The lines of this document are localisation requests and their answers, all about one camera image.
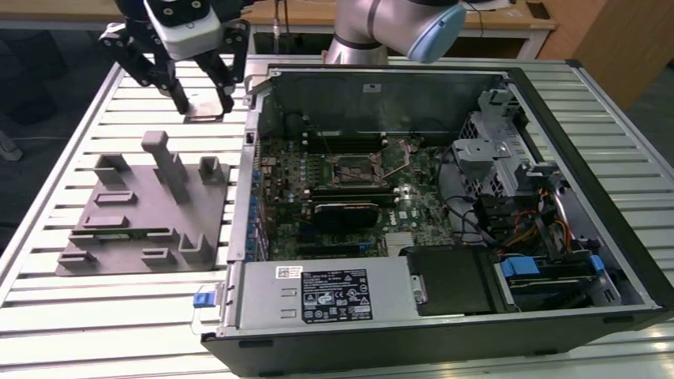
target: motherboard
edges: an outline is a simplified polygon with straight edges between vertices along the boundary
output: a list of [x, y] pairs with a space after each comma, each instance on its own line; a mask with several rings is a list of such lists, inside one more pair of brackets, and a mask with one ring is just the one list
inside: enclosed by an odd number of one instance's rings
[[263, 260], [386, 257], [453, 243], [434, 182], [441, 149], [423, 137], [305, 133], [263, 139], [259, 151]]

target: aluminum slotted table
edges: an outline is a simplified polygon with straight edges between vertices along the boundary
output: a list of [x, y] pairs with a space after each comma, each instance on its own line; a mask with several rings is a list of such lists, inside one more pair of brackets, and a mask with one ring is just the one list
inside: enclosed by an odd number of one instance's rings
[[[247, 74], [270, 63], [321, 63], [319, 57], [249, 59]], [[394, 64], [411, 64], [393, 60]], [[212, 82], [194, 62], [178, 63], [188, 95], [210, 93]], [[674, 280], [674, 170], [617, 109], [583, 69], [562, 61], [447, 59], [439, 66], [519, 66], [590, 163], [606, 191], [670, 280]], [[122, 152], [130, 164], [152, 163], [140, 140], [166, 130], [168, 148], [184, 163], [216, 155], [235, 168], [220, 241], [230, 238], [234, 199], [247, 120], [243, 86], [223, 124], [183, 125], [172, 101], [140, 88], [112, 69], [63, 156], [0, 260], [0, 371], [10, 377], [212, 377], [232, 378], [192, 334], [192, 294], [226, 279], [219, 271], [126, 276], [58, 277], [58, 256], [68, 243], [98, 177], [98, 155]], [[542, 154], [547, 147], [533, 135]], [[218, 320], [212, 309], [206, 322]], [[672, 377], [674, 324], [624, 332], [566, 354], [499, 358], [441, 365], [315, 374], [315, 378], [433, 378], [462, 375], [507, 378]]]

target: wooden desk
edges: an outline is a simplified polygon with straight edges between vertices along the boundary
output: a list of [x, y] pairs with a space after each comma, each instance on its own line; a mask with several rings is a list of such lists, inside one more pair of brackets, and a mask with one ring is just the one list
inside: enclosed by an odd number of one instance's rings
[[581, 61], [626, 110], [674, 55], [672, 0], [543, 0], [562, 22], [539, 58]]
[[[289, 0], [291, 32], [333, 33], [334, 1]], [[274, 1], [257, 3], [246, 18], [255, 25], [254, 32], [270, 32]], [[112, 21], [120, 21], [114, 0], [0, 1], [0, 28], [100, 30]], [[557, 22], [534, 18], [525, 0], [518, 0], [514, 7], [482, 12], [482, 23], [478, 14], [469, 13], [462, 37], [525, 39], [518, 57], [535, 58], [555, 28]]]

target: white sticker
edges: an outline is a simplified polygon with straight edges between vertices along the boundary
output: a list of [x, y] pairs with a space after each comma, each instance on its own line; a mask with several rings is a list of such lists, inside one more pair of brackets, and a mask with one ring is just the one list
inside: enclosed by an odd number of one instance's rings
[[299, 279], [302, 266], [277, 266], [277, 279]]

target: gray plastic stand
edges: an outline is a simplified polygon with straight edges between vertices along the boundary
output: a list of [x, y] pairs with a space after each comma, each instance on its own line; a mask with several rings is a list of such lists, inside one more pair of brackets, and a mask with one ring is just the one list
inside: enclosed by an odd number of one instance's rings
[[56, 275], [207, 271], [212, 268], [230, 166], [216, 157], [183, 165], [168, 135], [147, 132], [156, 166], [102, 155], [99, 183], [59, 258]]

